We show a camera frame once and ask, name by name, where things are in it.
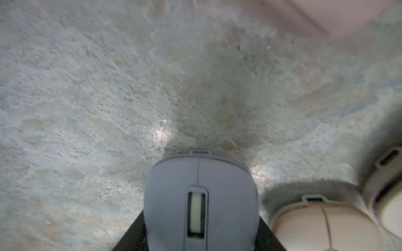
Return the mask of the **purple slim mouse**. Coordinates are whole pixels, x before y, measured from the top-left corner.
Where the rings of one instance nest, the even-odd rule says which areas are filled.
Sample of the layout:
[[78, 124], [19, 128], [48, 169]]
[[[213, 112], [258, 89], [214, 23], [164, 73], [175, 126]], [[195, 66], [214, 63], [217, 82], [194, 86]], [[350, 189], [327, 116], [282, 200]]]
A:
[[143, 215], [151, 251], [252, 251], [258, 192], [246, 168], [193, 152], [151, 169]]

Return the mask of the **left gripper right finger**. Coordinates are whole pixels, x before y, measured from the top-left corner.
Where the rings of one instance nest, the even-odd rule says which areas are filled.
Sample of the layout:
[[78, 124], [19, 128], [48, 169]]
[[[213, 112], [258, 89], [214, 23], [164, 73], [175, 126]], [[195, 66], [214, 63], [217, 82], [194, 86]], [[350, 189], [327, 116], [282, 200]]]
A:
[[286, 251], [261, 217], [254, 244], [254, 251]]

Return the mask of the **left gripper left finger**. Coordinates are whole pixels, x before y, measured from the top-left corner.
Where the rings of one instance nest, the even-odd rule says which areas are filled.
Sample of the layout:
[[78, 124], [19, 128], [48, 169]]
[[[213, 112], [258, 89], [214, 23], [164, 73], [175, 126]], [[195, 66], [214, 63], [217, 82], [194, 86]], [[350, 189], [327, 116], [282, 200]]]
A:
[[143, 211], [141, 211], [112, 251], [148, 251]]

